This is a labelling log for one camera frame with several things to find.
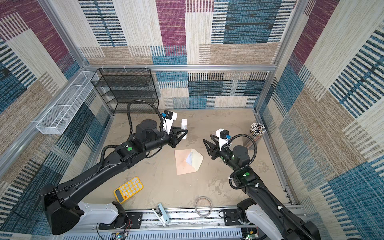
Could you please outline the white glue stick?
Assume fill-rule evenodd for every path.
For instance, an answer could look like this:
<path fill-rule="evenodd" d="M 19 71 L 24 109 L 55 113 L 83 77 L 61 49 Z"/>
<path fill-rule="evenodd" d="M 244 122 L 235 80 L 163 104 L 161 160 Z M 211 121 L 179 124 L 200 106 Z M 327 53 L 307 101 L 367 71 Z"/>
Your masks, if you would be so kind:
<path fill-rule="evenodd" d="M 181 123 L 182 123 L 182 129 L 186 130 L 187 129 L 187 123 L 188 123 L 187 119 L 182 119 Z"/>

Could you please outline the white letter with green border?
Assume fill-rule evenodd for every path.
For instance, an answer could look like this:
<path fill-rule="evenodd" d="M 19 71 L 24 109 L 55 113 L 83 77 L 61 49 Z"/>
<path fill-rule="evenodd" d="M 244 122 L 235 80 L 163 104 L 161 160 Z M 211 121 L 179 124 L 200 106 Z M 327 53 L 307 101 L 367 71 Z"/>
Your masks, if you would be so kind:
<path fill-rule="evenodd" d="M 190 166 L 193 165 L 193 152 L 190 152 L 186 158 L 186 163 L 189 164 Z"/>

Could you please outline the pink envelope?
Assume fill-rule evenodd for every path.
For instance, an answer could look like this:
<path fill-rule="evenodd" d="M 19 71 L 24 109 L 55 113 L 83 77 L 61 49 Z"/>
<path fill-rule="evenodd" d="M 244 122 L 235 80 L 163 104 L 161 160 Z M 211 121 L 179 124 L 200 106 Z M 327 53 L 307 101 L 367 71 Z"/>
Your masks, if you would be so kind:
<path fill-rule="evenodd" d="M 195 149 L 176 150 L 175 161 L 177 175 L 195 173 L 199 170 L 204 156 Z"/>

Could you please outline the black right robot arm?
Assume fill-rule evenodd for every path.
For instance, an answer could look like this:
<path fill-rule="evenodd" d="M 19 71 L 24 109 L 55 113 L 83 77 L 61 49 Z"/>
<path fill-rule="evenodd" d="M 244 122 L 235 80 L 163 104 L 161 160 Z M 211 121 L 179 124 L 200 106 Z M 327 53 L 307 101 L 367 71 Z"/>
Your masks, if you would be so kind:
<path fill-rule="evenodd" d="M 251 165 L 257 156 L 257 144 L 252 137 L 238 134 L 233 137 L 211 135 L 211 140 L 203 140 L 209 156 L 221 159 L 232 169 L 229 176 L 230 187 L 242 190 L 248 199 L 245 207 L 240 208 L 241 219 L 258 227 L 271 240 L 319 240 L 319 229 L 311 221 L 305 222 L 289 210 L 266 187 Z M 231 147 L 233 140 L 247 138 L 254 146 L 249 154 L 242 145 Z"/>

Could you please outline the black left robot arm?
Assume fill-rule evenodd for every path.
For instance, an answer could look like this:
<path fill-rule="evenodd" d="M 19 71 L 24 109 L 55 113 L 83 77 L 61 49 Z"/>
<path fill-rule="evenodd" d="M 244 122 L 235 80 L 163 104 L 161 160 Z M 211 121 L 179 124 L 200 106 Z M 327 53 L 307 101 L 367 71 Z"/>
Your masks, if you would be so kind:
<path fill-rule="evenodd" d="M 160 119 L 143 120 L 133 126 L 130 107 L 127 116 L 130 133 L 120 145 L 108 145 L 102 149 L 100 162 L 58 186 L 47 185 L 41 190 L 44 212 L 54 236 L 62 235 L 75 226 L 104 224 L 115 229 L 125 229 L 129 218 L 120 202 L 98 205 L 87 204 L 83 199 L 112 177 L 132 168 L 140 161 L 150 158 L 151 151 L 158 153 L 163 146 L 173 149 L 180 143 L 188 130 L 174 127 L 177 114 L 149 104 Z"/>

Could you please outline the cup of pencils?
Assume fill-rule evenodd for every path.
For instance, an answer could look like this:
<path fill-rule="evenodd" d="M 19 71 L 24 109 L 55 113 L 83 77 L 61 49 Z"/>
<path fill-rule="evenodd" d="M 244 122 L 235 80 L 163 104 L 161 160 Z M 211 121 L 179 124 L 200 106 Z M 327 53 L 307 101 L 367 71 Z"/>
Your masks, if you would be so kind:
<path fill-rule="evenodd" d="M 251 125 L 249 136 L 254 140 L 255 143 L 258 142 L 258 140 L 263 136 L 263 134 L 266 132 L 266 127 L 261 123 L 253 123 Z M 243 140 L 243 146 L 246 147 L 248 150 L 253 151 L 255 149 L 252 141 L 248 138 L 245 138 Z"/>

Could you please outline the light blue stapler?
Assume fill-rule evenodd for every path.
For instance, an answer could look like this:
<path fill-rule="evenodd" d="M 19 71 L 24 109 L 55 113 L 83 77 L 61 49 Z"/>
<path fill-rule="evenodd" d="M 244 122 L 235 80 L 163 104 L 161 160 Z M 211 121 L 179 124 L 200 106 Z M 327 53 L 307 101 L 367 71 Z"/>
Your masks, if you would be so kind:
<path fill-rule="evenodd" d="M 170 219 L 161 203 L 159 203 L 154 209 L 152 209 L 152 212 L 164 227 L 169 224 Z"/>

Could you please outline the yellow calculator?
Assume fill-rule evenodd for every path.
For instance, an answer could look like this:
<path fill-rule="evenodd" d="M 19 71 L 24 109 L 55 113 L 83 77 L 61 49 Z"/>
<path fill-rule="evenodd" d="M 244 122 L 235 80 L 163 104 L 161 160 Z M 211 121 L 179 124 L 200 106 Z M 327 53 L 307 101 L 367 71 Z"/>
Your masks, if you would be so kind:
<path fill-rule="evenodd" d="M 116 200 L 122 204 L 136 195 L 144 188 L 141 180 L 138 177 L 134 177 L 114 190 L 114 196 Z"/>

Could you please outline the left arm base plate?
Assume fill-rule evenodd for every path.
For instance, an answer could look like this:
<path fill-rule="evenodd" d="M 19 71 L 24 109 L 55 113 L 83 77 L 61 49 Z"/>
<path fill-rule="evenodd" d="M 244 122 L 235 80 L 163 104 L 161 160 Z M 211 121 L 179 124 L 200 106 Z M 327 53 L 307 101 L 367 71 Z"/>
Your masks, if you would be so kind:
<path fill-rule="evenodd" d="M 99 230 L 128 230 L 139 229 L 142 223 L 142 212 L 120 214 L 111 224 L 99 224 Z"/>

